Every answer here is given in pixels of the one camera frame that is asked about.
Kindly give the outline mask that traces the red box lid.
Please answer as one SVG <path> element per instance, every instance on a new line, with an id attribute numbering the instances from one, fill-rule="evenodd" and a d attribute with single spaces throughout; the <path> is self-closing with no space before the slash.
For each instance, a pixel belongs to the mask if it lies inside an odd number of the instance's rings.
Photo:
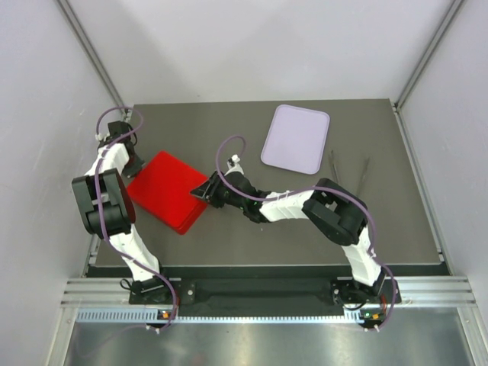
<path id="1" fill-rule="evenodd" d="M 207 176 L 161 151 L 127 187 L 131 200 L 180 235 L 186 234 L 207 205 L 191 195 Z"/>

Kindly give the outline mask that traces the metal tongs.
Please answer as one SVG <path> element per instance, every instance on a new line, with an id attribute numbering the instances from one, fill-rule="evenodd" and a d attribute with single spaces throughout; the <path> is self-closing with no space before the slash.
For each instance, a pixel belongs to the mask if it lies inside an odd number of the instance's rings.
<path id="1" fill-rule="evenodd" d="M 369 171 L 371 167 L 371 157 L 367 157 L 359 165 L 352 167 L 343 166 L 341 161 L 337 158 L 335 151 L 332 149 L 328 154 L 329 167 L 332 173 L 332 180 L 341 186 L 347 188 L 355 188 L 354 195 L 360 197 L 364 194 Z"/>

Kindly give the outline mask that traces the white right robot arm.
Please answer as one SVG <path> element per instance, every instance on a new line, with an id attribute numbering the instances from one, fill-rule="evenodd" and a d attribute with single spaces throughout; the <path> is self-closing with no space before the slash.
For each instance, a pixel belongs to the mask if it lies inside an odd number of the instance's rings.
<path id="1" fill-rule="evenodd" d="M 376 300 L 384 292 L 385 270 L 374 253 L 376 226 L 365 203 L 328 178 L 311 188 L 277 193 L 254 188 L 243 173 L 215 171 L 191 195 L 215 208 L 239 208 L 254 223 L 309 220 L 342 247 L 357 295 Z"/>

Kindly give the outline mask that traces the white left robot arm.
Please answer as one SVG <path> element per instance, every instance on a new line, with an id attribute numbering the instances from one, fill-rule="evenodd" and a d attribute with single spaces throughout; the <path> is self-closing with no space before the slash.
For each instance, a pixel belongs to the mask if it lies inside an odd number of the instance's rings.
<path id="1" fill-rule="evenodd" d="M 97 159 L 83 175 L 72 180 L 72 191 L 86 231 L 108 238 L 131 270 L 133 283 L 121 285 L 135 297 L 165 302 L 173 292 L 170 280 L 160 275 L 159 260 L 146 248 L 136 230 L 136 213 L 123 182 L 142 171 L 127 122 L 108 124 L 108 135 L 98 146 Z"/>

